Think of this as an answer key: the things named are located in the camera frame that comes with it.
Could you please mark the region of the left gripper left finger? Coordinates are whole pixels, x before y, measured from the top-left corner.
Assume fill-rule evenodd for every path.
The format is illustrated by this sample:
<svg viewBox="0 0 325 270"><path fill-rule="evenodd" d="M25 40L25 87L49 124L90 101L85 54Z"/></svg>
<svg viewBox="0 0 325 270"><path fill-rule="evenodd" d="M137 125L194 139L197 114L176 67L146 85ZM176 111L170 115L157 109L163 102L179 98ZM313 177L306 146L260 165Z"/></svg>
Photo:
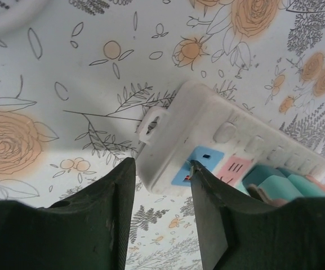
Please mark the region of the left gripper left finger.
<svg viewBox="0 0 325 270"><path fill-rule="evenodd" d="M135 180L128 157L48 208L0 201L0 269L124 269Z"/></svg>

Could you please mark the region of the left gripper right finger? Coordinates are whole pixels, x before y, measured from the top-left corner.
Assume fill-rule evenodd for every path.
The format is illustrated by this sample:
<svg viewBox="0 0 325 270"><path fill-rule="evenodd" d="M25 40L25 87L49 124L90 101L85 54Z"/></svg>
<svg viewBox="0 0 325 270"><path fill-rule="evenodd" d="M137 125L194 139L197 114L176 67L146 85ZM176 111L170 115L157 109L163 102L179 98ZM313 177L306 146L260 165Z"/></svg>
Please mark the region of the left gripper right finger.
<svg viewBox="0 0 325 270"><path fill-rule="evenodd" d="M204 269L325 269L325 197L276 207L192 161L191 190Z"/></svg>

